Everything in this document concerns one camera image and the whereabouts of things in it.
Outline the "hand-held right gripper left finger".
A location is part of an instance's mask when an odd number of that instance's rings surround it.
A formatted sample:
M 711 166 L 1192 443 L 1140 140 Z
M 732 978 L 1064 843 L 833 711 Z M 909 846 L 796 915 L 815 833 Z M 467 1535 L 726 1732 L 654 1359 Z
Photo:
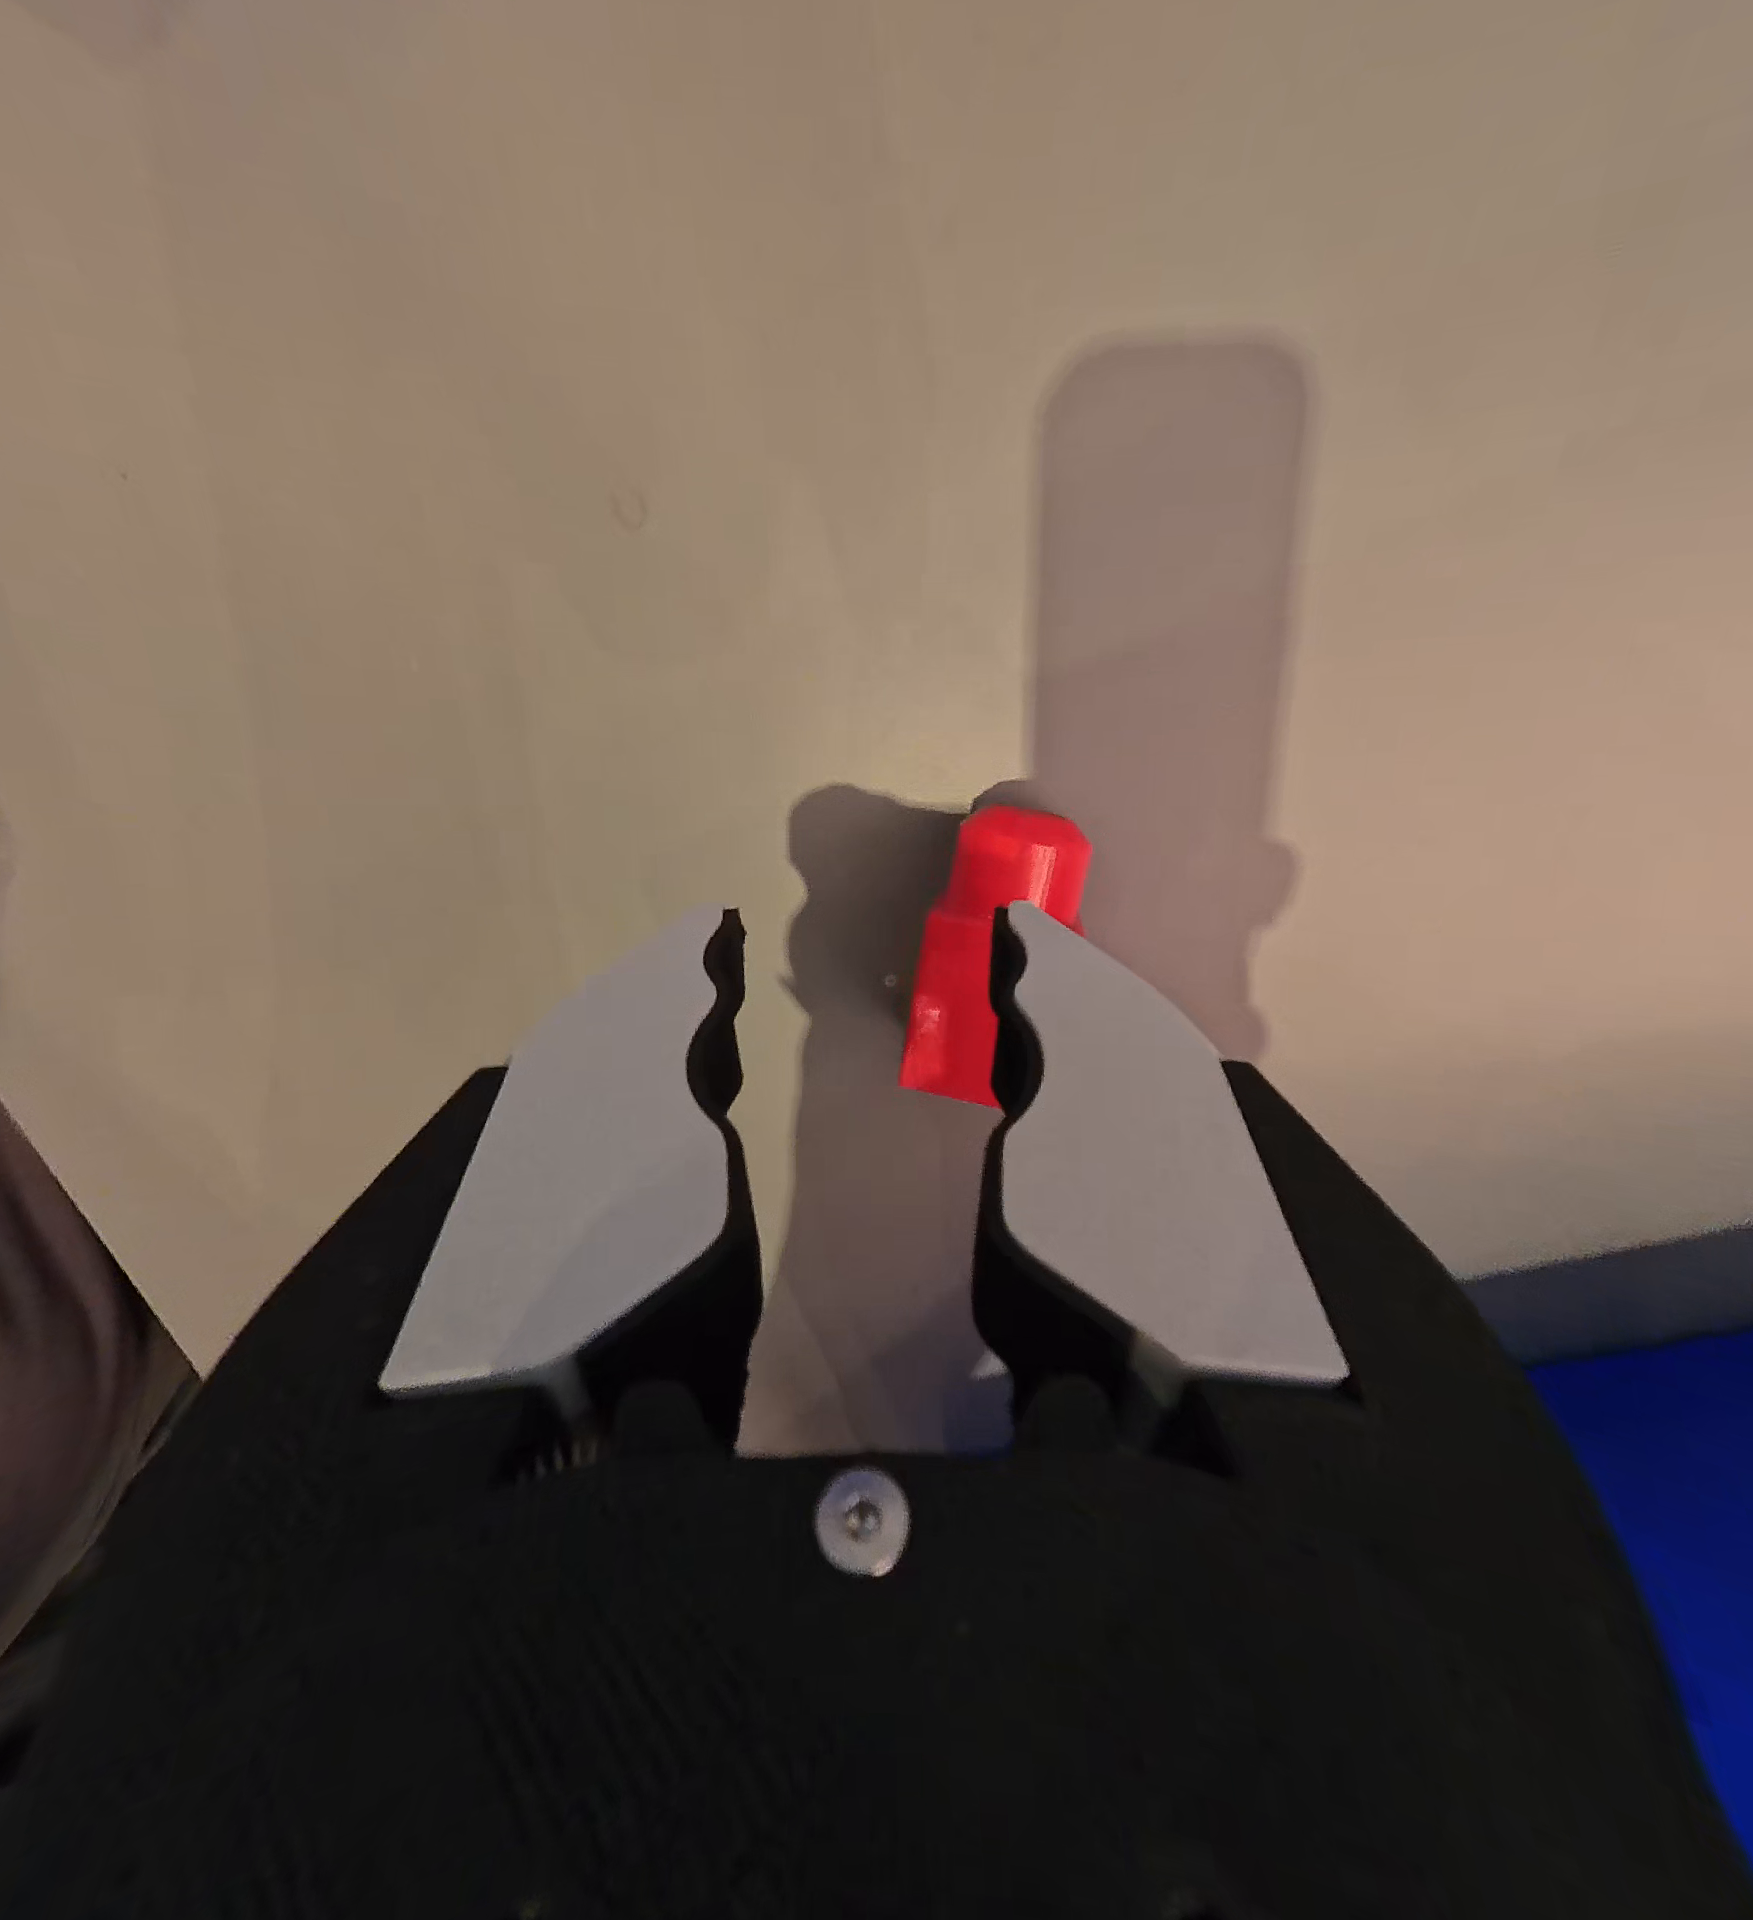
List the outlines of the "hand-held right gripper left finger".
M 551 1389 L 719 1242 L 742 922 L 695 908 L 560 998 L 504 1065 L 385 1359 L 386 1397 Z

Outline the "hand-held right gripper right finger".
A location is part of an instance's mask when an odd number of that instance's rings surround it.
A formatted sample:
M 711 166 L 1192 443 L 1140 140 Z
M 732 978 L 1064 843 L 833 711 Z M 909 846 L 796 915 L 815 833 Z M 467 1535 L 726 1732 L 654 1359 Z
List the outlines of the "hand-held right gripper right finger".
M 1182 1373 L 1341 1386 L 1321 1306 L 1217 1048 L 1034 901 L 997 915 L 1001 1123 L 974 1316 L 1017 1386 Z

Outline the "red one-stud block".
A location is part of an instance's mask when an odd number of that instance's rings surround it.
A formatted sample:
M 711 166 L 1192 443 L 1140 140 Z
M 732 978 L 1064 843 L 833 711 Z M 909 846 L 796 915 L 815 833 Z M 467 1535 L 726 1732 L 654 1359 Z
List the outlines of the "red one-stud block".
M 997 1109 L 997 912 L 1021 900 L 1081 934 L 1091 867 L 1086 833 L 1054 811 L 991 802 L 958 826 L 919 938 L 899 1086 Z

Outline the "plain blue object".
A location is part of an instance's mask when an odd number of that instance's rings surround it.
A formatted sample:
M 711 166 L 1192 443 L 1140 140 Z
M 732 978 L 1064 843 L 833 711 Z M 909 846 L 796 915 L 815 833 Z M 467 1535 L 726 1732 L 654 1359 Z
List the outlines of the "plain blue object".
M 1486 1275 L 1465 1295 L 1597 1488 L 1753 1860 L 1753 1225 Z

